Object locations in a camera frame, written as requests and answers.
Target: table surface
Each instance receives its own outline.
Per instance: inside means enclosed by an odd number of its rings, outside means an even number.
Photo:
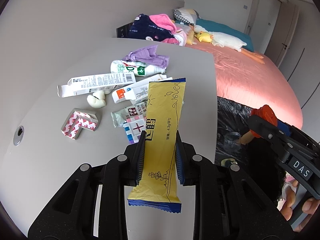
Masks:
[[[179,122],[182,141],[214,162],[217,132],[217,95],[213,55],[196,49],[153,41],[108,38],[100,49],[61,73],[43,89],[21,125],[25,133],[18,146],[10,144],[0,170],[1,202],[20,230],[28,229],[62,184],[82,164],[98,166],[122,154],[128,139],[121,127],[114,128],[110,112],[130,104],[113,102],[97,109],[102,116],[95,132],[83,130],[76,141],[65,137],[60,128],[70,111],[77,107],[92,110],[87,95],[59,98],[57,85],[76,76],[110,72],[110,64],[130,51],[157,44],[158,54],[170,56],[167,76],[186,77],[184,105]],[[125,197],[131,187],[125,187]],[[195,187],[178,185],[182,202],[180,214],[151,207],[128,206],[126,221],[129,239],[192,239],[195,212]]]

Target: teal pillow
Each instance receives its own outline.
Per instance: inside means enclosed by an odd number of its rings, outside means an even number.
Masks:
[[[247,46],[243,46],[243,48],[247,49],[248,51],[254,52],[251,38],[247,34],[232,29],[227,25],[200,18],[197,19],[196,25],[200,25],[202,28],[205,28],[209,32],[226,33],[234,37],[237,37],[247,44]]]

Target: orange bedspread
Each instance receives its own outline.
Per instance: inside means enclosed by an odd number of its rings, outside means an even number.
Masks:
[[[199,42],[186,47],[214,55],[217,96],[260,108],[269,105],[278,119],[301,129],[302,111],[289,83],[265,55],[265,64],[229,48]]]

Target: checkered pillow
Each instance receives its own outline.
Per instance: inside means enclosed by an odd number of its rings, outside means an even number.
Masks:
[[[186,8],[174,9],[173,15],[174,18],[179,22],[191,24],[193,26],[196,24],[196,21],[199,18],[199,14],[195,10]]]

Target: yellow duck plush toy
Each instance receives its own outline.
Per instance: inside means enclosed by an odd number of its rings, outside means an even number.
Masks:
[[[199,32],[197,34],[197,39],[200,41],[200,42],[207,42],[207,43],[211,43],[212,42],[212,38],[213,38],[213,35],[209,34],[209,33],[205,33],[205,32]]]

